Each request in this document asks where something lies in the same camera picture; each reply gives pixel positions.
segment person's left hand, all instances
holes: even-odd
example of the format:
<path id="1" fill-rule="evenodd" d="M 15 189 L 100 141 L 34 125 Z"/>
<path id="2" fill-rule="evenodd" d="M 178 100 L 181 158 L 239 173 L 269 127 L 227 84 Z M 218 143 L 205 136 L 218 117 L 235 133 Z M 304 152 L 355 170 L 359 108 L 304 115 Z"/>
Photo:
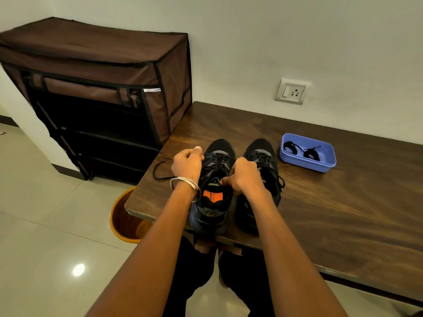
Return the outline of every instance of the person's left hand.
<path id="1" fill-rule="evenodd" d="M 198 184 L 202 160 L 204 160 L 204 156 L 200 146 L 182 150 L 173 158 L 173 174 L 177 177 L 188 178 Z"/>

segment person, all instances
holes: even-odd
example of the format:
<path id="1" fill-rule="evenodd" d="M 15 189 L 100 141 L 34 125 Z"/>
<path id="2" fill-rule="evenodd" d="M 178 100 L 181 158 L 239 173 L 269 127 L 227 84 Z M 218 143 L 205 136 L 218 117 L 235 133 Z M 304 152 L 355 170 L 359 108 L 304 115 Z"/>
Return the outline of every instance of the person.
<path id="1" fill-rule="evenodd" d="M 173 159 L 177 177 L 198 182 L 201 147 Z M 338 300 L 279 214 L 255 162 L 236 160 L 221 184 L 244 194 L 251 204 L 263 252 L 220 253 L 223 282 L 250 309 L 249 316 L 347 316 Z M 215 251 L 194 248 L 182 237 L 196 191 L 178 181 L 146 236 L 103 290 L 87 317 L 183 316 L 187 299 L 213 273 Z"/>

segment table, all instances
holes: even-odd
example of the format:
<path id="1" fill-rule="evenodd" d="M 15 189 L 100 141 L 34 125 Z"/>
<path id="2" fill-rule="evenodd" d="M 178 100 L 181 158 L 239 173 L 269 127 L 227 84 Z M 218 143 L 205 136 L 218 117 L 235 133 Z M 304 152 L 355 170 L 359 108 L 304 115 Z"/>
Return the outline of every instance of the table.
<path id="1" fill-rule="evenodd" d="M 278 160 L 286 181 L 278 210 L 323 275 L 421 306 L 423 302 L 423 146 L 194 102 L 126 203 L 127 211 L 154 220 L 171 194 L 171 164 L 182 149 L 204 150 L 218 138 L 231 142 L 237 156 L 256 138 L 276 152 L 284 133 L 330 143 L 336 167 L 327 173 Z M 234 223 L 219 242 L 262 248 L 259 237 Z"/>

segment black pants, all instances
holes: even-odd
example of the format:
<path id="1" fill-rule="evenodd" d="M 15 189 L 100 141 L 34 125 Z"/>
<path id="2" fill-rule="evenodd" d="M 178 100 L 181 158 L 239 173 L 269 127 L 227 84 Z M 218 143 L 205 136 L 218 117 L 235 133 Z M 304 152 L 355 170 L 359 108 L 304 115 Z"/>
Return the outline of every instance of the black pants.
<path id="1" fill-rule="evenodd" d="M 185 316 L 187 299 L 213 274 L 214 256 L 214 252 L 200 253 L 186 237 L 182 237 L 163 316 Z M 227 251 L 219 259 L 219 271 L 225 285 L 250 309 L 249 317 L 275 315 L 261 251 L 244 249 L 242 256 Z"/>

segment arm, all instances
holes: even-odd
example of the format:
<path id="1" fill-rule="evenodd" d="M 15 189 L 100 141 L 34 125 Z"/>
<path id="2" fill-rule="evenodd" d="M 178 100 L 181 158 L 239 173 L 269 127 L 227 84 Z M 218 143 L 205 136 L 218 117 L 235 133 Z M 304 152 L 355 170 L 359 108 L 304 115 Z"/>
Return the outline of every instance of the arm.
<path id="1" fill-rule="evenodd" d="M 172 170 L 198 182 L 201 147 L 177 154 Z M 110 281 L 86 317 L 161 316 L 178 257 L 179 244 L 195 191 L 179 181 L 146 236 Z"/>
<path id="2" fill-rule="evenodd" d="M 273 308 L 278 317 L 346 317 L 319 272 L 289 230 L 264 187 L 255 162 L 239 158 L 231 176 L 222 179 L 251 205 L 263 243 Z"/>

